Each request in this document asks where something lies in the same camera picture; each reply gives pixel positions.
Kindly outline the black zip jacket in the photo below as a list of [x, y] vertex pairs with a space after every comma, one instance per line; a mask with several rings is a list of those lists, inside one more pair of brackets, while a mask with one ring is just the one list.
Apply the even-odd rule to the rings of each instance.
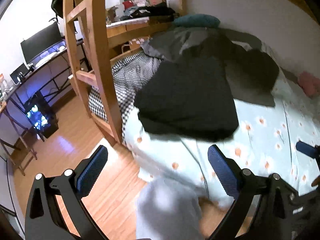
[[219, 141], [239, 126], [224, 66], [214, 57], [163, 61], [137, 92], [144, 130]]

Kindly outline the light blue daisy duvet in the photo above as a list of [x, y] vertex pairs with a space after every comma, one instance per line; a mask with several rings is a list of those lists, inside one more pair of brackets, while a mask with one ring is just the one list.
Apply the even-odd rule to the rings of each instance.
[[[299, 193], [308, 193], [319, 169], [295, 145], [299, 141], [318, 145], [319, 121], [302, 90], [284, 74], [277, 78], [273, 94], [274, 107], [236, 100], [239, 128], [217, 146], [241, 168], [259, 176], [278, 173]], [[207, 159], [210, 142], [147, 133], [136, 108], [129, 113], [124, 136], [140, 166], [142, 180], [167, 176], [194, 185], [200, 194], [221, 206], [231, 204]]]

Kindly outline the pink plush toy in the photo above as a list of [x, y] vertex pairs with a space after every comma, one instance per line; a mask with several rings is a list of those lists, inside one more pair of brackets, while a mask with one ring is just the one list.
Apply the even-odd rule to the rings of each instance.
[[320, 79], [311, 73], [303, 71], [298, 77], [298, 85], [304, 91], [306, 96], [313, 98], [319, 95]]

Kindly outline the light blue jeans leg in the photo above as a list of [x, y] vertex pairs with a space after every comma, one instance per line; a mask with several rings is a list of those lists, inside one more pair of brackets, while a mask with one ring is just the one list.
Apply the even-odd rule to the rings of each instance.
[[137, 199], [136, 239], [204, 239], [197, 194], [169, 178], [158, 178]]

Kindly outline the glowing computer tower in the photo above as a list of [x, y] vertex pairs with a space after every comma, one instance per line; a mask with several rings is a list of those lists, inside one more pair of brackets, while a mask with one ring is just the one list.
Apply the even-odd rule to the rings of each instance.
[[46, 139], [59, 129], [56, 114], [40, 91], [37, 91], [23, 106], [32, 126]]

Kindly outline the dark grey blanket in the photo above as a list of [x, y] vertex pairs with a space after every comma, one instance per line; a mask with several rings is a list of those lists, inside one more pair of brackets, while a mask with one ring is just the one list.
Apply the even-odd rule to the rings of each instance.
[[231, 29], [176, 27], [141, 45], [144, 53], [170, 62], [211, 59], [226, 71], [235, 99], [274, 107], [272, 89], [279, 67], [252, 35]]

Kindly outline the black white checkered sheet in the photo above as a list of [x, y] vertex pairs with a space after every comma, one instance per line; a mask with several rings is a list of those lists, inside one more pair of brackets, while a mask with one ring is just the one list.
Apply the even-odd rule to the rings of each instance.
[[161, 62], [161, 59], [140, 51], [120, 59], [112, 66], [114, 88], [122, 119], [122, 136], [125, 135], [125, 126], [134, 108], [136, 93], [153, 77]]

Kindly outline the black computer monitor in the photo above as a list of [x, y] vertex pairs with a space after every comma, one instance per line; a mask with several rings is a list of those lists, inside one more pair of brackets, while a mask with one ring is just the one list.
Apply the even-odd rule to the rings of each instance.
[[27, 64], [42, 54], [45, 50], [62, 41], [57, 22], [42, 29], [27, 40], [20, 43], [22, 53]]

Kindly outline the teal pillow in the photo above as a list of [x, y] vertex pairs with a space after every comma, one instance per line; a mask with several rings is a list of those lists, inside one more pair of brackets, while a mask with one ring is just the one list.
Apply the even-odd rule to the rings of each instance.
[[173, 24], [177, 27], [185, 28], [218, 28], [220, 25], [220, 20], [212, 15], [194, 14], [176, 18], [173, 21]]

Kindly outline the black frame desk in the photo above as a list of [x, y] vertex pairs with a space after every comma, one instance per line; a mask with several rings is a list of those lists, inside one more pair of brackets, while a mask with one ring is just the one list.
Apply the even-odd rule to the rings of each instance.
[[22, 81], [9, 88], [4, 98], [1, 99], [1, 116], [6, 116], [9, 124], [1, 124], [1, 147], [6, 155], [6, 160], [11, 162], [14, 167], [25, 175], [25, 168], [21, 163], [14, 159], [7, 147], [14, 150], [21, 150], [16, 145], [12, 145], [4, 140], [4, 136], [10, 131], [15, 131], [14, 138], [23, 143], [32, 157], [36, 158], [36, 151], [23, 138], [25, 133], [35, 134], [44, 140], [45, 137], [38, 132], [25, 115], [24, 103], [30, 99], [37, 91], [40, 91], [56, 112], [57, 104], [62, 100], [65, 94], [74, 88], [71, 79], [71, 65], [67, 60], [67, 49], [55, 52], [49, 55], [46, 62], [41, 63], [32, 72], [22, 77]]

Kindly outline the wooden bunk bed frame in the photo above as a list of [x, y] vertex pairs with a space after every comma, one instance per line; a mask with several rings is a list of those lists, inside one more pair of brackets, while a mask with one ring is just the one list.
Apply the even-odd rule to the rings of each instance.
[[[122, 144], [122, 118], [116, 97], [114, 81], [111, 72], [112, 64], [121, 58], [137, 53], [130, 50], [118, 56], [112, 56], [111, 49], [134, 38], [152, 36], [155, 33], [169, 29], [170, 22], [154, 23], [112, 37], [107, 36], [105, 21], [105, 0], [63, 0], [63, 19], [68, 58], [72, 69], [75, 90], [81, 99], [89, 118], [93, 119], [104, 138], [111, 144]], [[74, 33], [74, 21], [78, 20], [84, 40], [86, 53], [92, 71], [81, 70], [77, 56], [77, 44]], [[89, 109], [89, 87], [99, 89], [100, 97], [107, 116], [104, 121]]]

